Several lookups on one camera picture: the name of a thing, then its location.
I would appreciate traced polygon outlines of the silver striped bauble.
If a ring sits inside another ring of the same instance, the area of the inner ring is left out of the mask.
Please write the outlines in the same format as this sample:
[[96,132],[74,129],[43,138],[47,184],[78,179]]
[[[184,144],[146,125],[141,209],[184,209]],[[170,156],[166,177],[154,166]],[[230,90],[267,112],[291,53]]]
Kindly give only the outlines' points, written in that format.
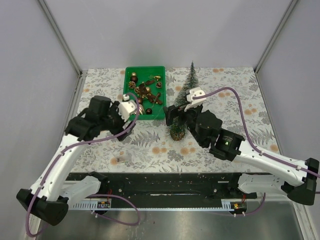
[[139,112],[139,115],[145,114],[145,109],[142,104],[139,105],[138,112]]

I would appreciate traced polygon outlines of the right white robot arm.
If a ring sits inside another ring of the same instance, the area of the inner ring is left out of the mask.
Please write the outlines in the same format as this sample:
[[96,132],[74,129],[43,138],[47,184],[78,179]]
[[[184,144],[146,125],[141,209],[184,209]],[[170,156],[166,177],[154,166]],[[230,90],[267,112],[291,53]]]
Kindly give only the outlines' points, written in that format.
[[228,194],[239,198],[244,193],[275,193],[287,196],[298,204],[312,206],[315,202],[320,162],[286,157],[258,148],[248,137],[222,128],[222,120],[203,106],[187,105],[164,107],[167,126],[177,120],[187,129],[202,148],[223,161],[239,161],[265,171],[266,175],[249,176],[242,173],[228,184]]

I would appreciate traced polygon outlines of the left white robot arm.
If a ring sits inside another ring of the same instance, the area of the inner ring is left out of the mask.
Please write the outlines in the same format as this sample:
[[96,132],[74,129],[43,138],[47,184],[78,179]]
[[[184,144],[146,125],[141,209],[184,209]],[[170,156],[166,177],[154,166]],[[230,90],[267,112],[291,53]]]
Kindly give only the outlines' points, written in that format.
[[93,143],[102,140],[101,132],[109,131],[109,139],[124,140],[135,126],[132,121],[125,126],[131,115],[136,113],[138,103],[128,95],[124,101],[112,101],[105,96],[91,98],[88,107],[72,118],[59,147],[37,181],[28,189],[20,189],[17,200],[27,211],[42,221],[56,226],[66,216],[68,209],[83,199],[95,195],[107,195],[109,186],[99,173],[91,173],[80,182],[63,189],[64,182],[79,156]]

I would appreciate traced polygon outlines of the grey metallic ornament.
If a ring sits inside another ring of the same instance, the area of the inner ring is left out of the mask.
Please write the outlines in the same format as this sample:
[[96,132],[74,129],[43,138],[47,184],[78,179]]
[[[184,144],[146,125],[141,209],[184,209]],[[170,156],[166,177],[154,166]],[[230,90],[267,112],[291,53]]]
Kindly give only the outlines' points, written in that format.
[[117,163],[130,163],[132,161],[132,155],[124,153],[116,156],[115,159]]

